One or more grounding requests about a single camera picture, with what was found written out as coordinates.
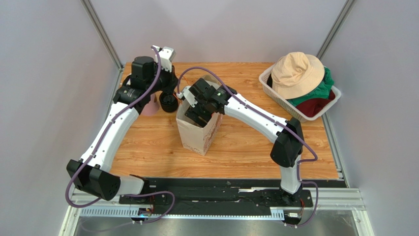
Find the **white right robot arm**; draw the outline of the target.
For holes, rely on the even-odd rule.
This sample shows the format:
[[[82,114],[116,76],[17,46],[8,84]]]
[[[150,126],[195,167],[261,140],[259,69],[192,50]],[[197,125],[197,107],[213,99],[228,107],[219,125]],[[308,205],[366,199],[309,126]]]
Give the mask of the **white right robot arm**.
[[[201,127],[219,113],[238,119],[263,134],[273,144],[270,157],[280,167],[280,188],[290,195],[300,190],[297,162],[301,159],[303,136],[298,120],[275,116],[229,86],[215,88],[203,78],[178,91],[176,96],[189,103],[185,115]]]

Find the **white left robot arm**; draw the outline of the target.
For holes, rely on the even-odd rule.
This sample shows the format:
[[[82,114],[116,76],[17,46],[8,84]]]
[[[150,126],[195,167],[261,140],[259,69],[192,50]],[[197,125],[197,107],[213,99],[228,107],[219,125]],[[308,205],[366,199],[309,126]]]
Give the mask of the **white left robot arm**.
[[[109,171],[116,152],[133,122],[153,95],[160,92],[161,108],[168,113],[179,106],[174,95],[178,79],[172,65],[174,56],[154,59],[136,57],[122,86],[116,91],[107,120],[88,150],[78,161],[70,160],[67,171],[75,189],[109,201],[117,195],[138,195],[145,181],[141,177],[119,177]]]

